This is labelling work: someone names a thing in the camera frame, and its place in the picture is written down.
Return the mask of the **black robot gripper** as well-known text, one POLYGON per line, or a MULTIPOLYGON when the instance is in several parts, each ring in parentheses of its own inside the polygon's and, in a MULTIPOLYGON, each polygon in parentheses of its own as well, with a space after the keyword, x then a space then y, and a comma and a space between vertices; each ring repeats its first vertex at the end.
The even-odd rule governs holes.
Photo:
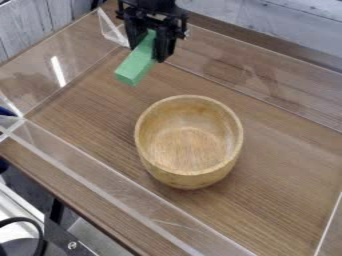
POLYGON ((188 13, 175 0, 117 0, 116 17, 124 21, 129 48, 155 30, 153 59, 163 63, 173 54, 176 38, 187 31, 188 13))

